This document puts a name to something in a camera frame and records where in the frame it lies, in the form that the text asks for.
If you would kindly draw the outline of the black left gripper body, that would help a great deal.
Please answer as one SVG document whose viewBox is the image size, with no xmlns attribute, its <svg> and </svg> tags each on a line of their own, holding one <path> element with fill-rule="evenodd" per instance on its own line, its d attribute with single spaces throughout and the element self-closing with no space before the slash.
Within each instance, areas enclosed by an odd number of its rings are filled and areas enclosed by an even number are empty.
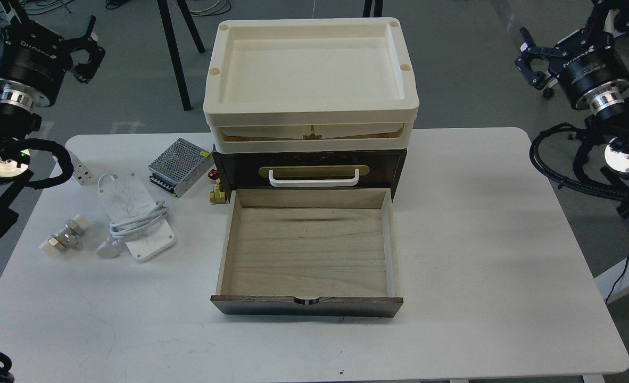
<svg viewBox="0 0 629 383">
<path fill-rule="evenodd" d="M 64 75 L 73 66 L 62 37 L 37 23 L 9 25 L 2 37 L 0 92 L 6 83 L 21 84 L 39 94 L 40 107 L 53 106 Z"/>
</svg>

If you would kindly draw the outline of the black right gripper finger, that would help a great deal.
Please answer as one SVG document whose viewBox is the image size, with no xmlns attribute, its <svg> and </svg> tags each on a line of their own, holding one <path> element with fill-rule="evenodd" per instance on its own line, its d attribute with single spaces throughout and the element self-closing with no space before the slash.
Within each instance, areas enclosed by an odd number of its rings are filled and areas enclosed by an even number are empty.
<svg viewBox="0 0 629 383">
<path fill-rule="evenodd" d="M 556 78 L 548 71 L 540 72 L 533 70 L 531 62 L 534 59 L 550 61 L 553 59 L 553 56 L 548 54 L 521 54 L 521 56 L 516 59 L 516 67 L 521 72 L 527 83 L 535 89 L 552 88 L 557 85 Z"/>
<path fill-rule="evenodd" d="M 524 41 L 520 47 L 520 51 L 523 54 L 528 54 L 529 56 L 535 58 L 565 58 L 565 51 L 560 50 L 558 47 L 550 48 L 536 45 L 528 29 L 521 28 L 520 34 Z"/>
</svg>

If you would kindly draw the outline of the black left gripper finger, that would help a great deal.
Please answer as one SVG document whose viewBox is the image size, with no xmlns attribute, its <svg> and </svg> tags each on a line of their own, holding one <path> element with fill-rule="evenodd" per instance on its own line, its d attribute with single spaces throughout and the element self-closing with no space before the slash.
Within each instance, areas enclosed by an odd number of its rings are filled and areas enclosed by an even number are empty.
<svg viewBox="0 0 629 383">
<path fill-rule="evenodd" d="M 84 50 L 88 56 L 85 62 L 76 62 L 73 65 L 73 75 L 81 84 L 88 84 L 96 75 L 96 71 L 105 57 L 106 51 L 102 47 Z"/>
<path fill-rule="evenodd" d="M 67 39 L 67 50 L 69 53 L 78 51 L 85 51 L 88 54 L 93 54 L 98 49 L 98 45 L 93 37 L 93 31 L 95 29 L 96 16 L 90 15 L 83 35 Z"/>
</svg>

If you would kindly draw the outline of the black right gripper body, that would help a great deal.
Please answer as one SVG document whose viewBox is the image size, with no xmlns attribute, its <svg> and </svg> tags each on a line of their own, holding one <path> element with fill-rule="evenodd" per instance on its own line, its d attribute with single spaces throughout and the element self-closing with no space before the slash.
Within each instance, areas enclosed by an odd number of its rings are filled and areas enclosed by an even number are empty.
<svg viewBox="0 0 629 383">
<path fill-rule="evenodd" d="M 613 45 L 609 32 L 599 32 L 589 41 L 578 30 L 555 45 L 567 54 L 550 60 L 550 73 L 575 111 L 589 109 L 585 95 L 602 85 L 616 85 L 620 91 L 629 88 L 629 70 Z"/>
</svg>

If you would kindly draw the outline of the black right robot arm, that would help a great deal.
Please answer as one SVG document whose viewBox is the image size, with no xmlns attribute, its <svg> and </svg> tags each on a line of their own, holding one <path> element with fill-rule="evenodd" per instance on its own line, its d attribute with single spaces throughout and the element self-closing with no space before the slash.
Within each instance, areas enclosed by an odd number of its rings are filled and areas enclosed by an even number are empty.
<svg viewBox="0 0 629 383">
<path fill-rule="evenodd" d="M 529 148 L 538 172 L 582 194 L 619 202 L 618 213 L 629 225 L 629 70 L 615 50 L 615 40 L 629 37 L 629 2 L 594 1 L 585 26 L 554 47 L 536 45 L 526 28 L 516 66 L 535 89 L 553 94 L 555 80 L 575 111 L 589 110 L 585 128 L 561 123 L 542 131 Z M 574 178 L 543 162 L 539 148 L 553 134 L 572 132 L 580 141 Z"/>
</svg>

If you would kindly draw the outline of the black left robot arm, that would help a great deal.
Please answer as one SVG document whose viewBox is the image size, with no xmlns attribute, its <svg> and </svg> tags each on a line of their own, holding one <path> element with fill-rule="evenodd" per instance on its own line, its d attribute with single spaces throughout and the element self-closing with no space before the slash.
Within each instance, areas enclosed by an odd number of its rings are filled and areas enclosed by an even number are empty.
<svg viewBox="0 0 629 383">
<path fill-rule="evenodd" d="M 0 28 L 0 239 L 17 222 L 11 203 L 25 188 L 45 189 L 73 177 L 69 151 L 50 140 L 30 138 L 42 119 L 35 107 L 55 104 L 64 75 L 90 82 L 105 50 L 93 36 L 91 15 L 81 37 L 64 39 L 28 17 L 18 1 L 1 1 Z"/>
</svg>

